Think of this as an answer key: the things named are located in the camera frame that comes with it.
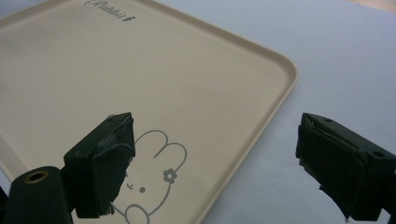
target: bunny ear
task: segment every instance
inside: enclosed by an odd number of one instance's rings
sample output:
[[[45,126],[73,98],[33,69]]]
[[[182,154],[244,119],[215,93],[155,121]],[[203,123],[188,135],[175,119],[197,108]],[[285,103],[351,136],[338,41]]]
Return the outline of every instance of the bunny ear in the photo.
[[[176,148],[179,148],[179,151],[181,151],[182,153],[182,159],[180,162],[180,165],[174,169],[175,172],[177,172],[177,170],[184,164],[184,162],[187,159],[187,149],[181,145],[180,143],[174,143],[174,142],[169,142],[169,138],[168,135],[160,130],[152,130],[152,131],[148,131],[146,133],[143,133],[139,138],[136,139],[135,143],[137,144],[138,141],[148,135],[153,135],[154,133],[159,134],[161,136],[163,136],[164,142],[163,145],[161,146],[160,150],[154,155],[154,158],[157,158],[158,156],[160,156],[166,149],[169,150],[169,148],[172,148],[173,150],[175,150]]]

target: bunny face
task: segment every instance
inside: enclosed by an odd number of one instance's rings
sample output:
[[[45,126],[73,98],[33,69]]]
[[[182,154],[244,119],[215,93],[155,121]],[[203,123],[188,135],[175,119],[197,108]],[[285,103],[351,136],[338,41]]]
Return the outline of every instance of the bunny face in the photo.
[[[149,223],[171,194],[187,150],[180,143],[169,142],[166,133],[158,130],[142,134],[135,140],[135,148],[136,157],[113,205],[127,223]]]

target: plastic tray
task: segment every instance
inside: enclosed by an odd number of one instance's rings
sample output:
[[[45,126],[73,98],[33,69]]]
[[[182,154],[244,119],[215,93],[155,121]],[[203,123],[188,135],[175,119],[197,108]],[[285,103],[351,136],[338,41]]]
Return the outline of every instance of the plastic tray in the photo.
[[[48,1],[0,21],[0,51],[11,180],[133,113],[116,214],[75,223],[200,222],[297,79],[282,55],[143,0]]]

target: tray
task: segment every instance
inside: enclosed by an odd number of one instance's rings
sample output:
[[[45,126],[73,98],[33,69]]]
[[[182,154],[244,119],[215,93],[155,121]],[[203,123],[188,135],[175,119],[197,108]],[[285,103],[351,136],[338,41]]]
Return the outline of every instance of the tray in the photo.
[[[11,180],[133,113],[116,214],[75,223],[202,221],[297,79],[284,56],[146,0],[48,1],[0,20],[0,51]]]

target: white table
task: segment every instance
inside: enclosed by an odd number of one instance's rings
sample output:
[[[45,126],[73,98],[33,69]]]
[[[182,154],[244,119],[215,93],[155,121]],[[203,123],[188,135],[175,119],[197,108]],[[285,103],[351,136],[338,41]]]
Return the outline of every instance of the white table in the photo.
[[[38,2],[3,0],[0,16]],[[298,165],[297,127],[303,112],[318,114],[396,154],[396,14],[344,0],[160,2],[274,49],[299,69],[294,90],[205,223],[345,223]],[[0,184],[9,189],[3,175]],[[388,218],[384,211],[378,223]]]

